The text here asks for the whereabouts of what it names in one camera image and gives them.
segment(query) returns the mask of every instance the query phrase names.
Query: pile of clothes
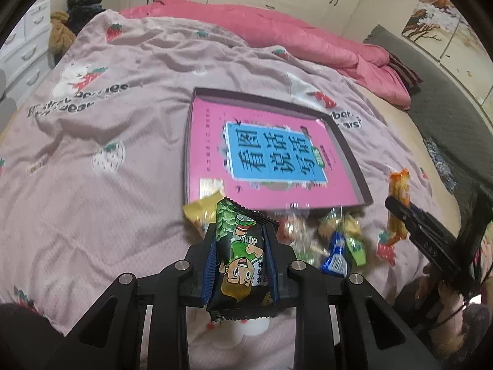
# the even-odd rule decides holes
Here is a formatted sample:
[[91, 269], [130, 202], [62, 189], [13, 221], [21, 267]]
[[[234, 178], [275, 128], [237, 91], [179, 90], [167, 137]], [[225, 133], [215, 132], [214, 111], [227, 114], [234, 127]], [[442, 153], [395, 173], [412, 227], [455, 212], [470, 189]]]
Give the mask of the pile of clothes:
[[68, 51], [82, 28], [97, 14], [104, 11], [102, 0], [67, 0], [67, 12], [51, 14], [49, 50], [57, 64]]

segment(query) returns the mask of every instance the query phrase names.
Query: cartoon boy's face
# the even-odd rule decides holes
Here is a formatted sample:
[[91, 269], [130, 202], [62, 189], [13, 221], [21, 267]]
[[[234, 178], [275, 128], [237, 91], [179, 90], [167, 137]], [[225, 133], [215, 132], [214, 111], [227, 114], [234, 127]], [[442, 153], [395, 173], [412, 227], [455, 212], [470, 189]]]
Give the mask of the cartoon boy's face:
[[245, 257], [240, 257], [231, 263], [226, 270], [228, 282], [250, 286], [253, 280], [253, 264]]

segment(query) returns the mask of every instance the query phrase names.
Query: striped fabric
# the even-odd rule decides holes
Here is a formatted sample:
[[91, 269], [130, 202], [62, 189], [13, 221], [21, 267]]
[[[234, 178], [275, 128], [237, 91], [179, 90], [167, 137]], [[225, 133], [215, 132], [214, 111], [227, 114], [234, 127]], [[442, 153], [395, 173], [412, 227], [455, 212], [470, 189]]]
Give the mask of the striped fabric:
[[407, 90], [410, 88], [418, 85], [421, 83], [423, 80], [418, 76], [417, 73], [415, 73], [411, 68], [408, 66], [404, 65], [397, 56], [395, 56], [392, 53], [389, 53], [390, 61], [389, 61], [389, 67], [391, 67], [399, 77], [401, 78], [404, 86], [406, 87]]

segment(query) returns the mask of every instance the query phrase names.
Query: cabinet handle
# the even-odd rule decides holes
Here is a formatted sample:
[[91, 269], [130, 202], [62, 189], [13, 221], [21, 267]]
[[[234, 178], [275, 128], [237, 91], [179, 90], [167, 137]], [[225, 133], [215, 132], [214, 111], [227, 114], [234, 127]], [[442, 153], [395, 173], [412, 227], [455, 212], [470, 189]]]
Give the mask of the cabinet handle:
[[32, 77], [31, 79], [29, 79], [28, 81], [26, 81], [26, 83], [28, 84], [28, 86], [33, 86], [33, 85], [36, 83], [36, 81], [37, 81], [37, 80], [38, 80], [38, 78], [39, 78], [39, 74], [40, 74], [40, 73], [41, 73], [41, 71], [38, 69], [38, 70], [36, 71], [36, 75], [35, 75], [35, 76], [33, 76], [33, 77]]
[[24, 60], [24, 61], [27, 61], [27, 60], [30, 60], [34, 53], [36, 52], [36, 46], [34, 46], [33, 50], [29, 53], [25, 53], [23, 56], [21, 56], [21, 58]]
[[12, 42], [13, 42], [13, 40], [15, 39], [16, 35], [17, 35], [17, 32], [12, 32], [12, 33], [10, 34], [10, 36], [7, 38], [7, 40], [5, 41], [5, 44], [10, 44], [10, 43], [12, 43]]
[[41, 23], [41, 21], [43, 20], [43, 18], [44, 18], [44, 15], [41, 15], [41, 18], [39, 18], [39, 19], [35, 19], [35, 20], [33, 21], [33, 22], [34, 22], [34, 24], [35, 24], [35, 25], [39, 25], [39, 24]]

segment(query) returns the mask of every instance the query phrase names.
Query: cartoon boy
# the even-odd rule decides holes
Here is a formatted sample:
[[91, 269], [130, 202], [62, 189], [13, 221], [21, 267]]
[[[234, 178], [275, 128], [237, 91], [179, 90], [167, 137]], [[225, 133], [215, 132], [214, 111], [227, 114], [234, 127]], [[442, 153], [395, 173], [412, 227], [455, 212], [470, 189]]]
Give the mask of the cartoon boy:
[[262, 259], [264, 251], [256, 246], [257, 239], [247, 237], [247, 230], [255, 225], [251, 218], [238, 214], [235, 218], [237, 227], [231, 238], [231, 258], [228, 263], [221, 263], [220, 273], [225, 273], [222, 279], [221, 291], [226, 296], [232, 296], [237, 302], [250, 295], [254, 263]]

